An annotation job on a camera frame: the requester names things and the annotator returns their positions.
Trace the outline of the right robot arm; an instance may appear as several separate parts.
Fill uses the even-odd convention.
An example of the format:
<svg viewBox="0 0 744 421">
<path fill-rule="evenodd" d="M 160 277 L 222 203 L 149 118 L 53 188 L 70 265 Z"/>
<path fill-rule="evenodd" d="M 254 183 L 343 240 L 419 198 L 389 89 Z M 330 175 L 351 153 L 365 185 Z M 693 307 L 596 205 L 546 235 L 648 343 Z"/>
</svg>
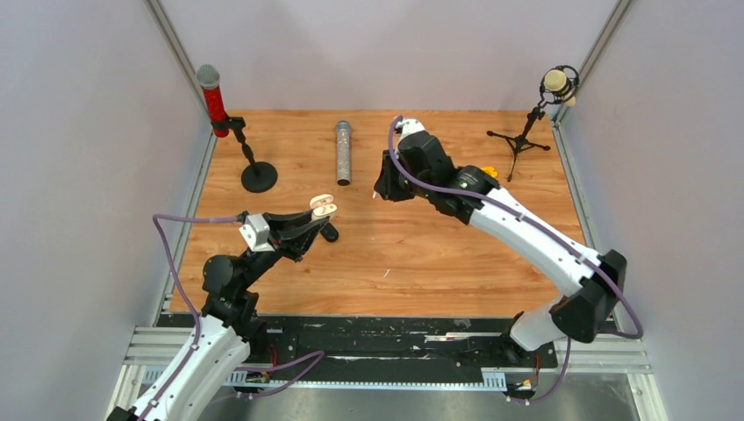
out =
<svg viewBox="0 0 744 421">
<path fill-rule="evenodd" d="M 561 295 L 537 310 L 519 313 L 501 342 L 501 354 L 523 366 L 543 344 L 562 338 L 591 343 L 619 302 L 627 260 L 575 242 L 516 200 L 483 169 L 457 167 L 440 141 L 421 125 L 404 121 L 391 132 L 374 190 L 391 202 L 420 197 L 443 215 L 500 240 L 539 269 Z"/>
</svg>

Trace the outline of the white earbud case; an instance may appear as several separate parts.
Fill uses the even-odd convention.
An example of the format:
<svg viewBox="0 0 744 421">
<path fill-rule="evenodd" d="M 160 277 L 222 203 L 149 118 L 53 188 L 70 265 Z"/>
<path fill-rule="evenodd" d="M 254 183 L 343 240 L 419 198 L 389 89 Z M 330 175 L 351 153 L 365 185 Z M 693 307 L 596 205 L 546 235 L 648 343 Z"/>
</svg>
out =
<svg viewBox="0 0 744 421">
<path fill-rule="evenodd" d="M 334 203 L 334 196 L 331 194 L 322 194 L 313 197 L 309 202 L 309 206 L 311 208 L 312 220 L 329 218 L 338 210 L 338 206 Z"/>
</svg>

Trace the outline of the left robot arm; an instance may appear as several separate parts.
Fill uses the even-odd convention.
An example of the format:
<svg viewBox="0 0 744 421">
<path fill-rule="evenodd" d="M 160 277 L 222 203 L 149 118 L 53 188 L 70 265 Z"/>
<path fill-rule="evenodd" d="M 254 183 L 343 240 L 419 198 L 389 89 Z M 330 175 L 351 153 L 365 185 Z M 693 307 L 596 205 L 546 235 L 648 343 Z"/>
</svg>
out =
<svg viewBox="0 0 744 421">
<path fill-rule="evenodd" d="M 266 323 L 256 314 L 258 294 L 249 287 L 286 258 L 299 262 L 337 211 L 323 204 L 299 213 L 191 218 L 192 224 L 237 224 L 247 243 L 238 256 L 215 255 L 205 262 L 201 310 L 194 327 L 164 373 L 130 408 L 114 407 L 110 420 L 196 420 L 227 377 L 245 360 L 268 353 Z"/>
</svg>

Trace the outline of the black earbud charging case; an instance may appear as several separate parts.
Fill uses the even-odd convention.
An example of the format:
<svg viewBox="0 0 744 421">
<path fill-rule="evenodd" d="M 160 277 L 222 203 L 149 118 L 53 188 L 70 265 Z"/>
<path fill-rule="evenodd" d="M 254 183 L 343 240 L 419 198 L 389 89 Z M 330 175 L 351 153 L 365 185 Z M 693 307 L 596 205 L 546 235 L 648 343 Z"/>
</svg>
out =
<svg viewBox="0 0 744 421">
<path fill-rule="evenodd" d="M 320 230 L 320 234 L 329 243 L 333 243 L 340 238 L 338 230 L 331 223 L 325 224 Z"/>
</svg>

